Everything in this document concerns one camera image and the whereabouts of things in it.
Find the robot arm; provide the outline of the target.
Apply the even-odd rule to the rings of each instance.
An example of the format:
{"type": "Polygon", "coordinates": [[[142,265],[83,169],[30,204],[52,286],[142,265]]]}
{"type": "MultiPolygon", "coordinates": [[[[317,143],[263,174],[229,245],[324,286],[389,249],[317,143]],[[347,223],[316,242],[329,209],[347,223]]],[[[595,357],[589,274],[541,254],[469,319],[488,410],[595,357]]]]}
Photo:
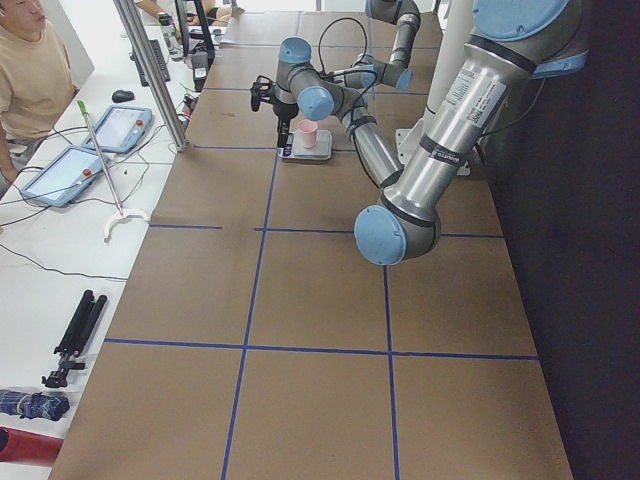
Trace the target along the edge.
{"type": "Polygon", "coordinates": [[[474,1],[465,59],[405,163],[375,176],[380,197],[354,223],[360,253],[396,265],[431,251],[440,236],[437,203],[511,91],[531,79],[584,66],[588,1],[474,1]]]}
{"type": "Polygon", "coordinates": [[[364,52],[347,69],[331,73],[316,70],[311,64],[311,45],[300,37],[288,37],[279,48],[276,78],[253,84],[251,108],[256,111],[261,103],[272,105],[278,119],[280,154],[287,145],[291,120],[299,113],[313,121],[336,117],[370,180],[382,189],[397,182],[403,166],[369,114],[365,91],[375,85],[408,89],[413,76],[409,63],[421,16],[412,1],[368,1],[365,13],[396,27],[389,61],[364,52]]]}

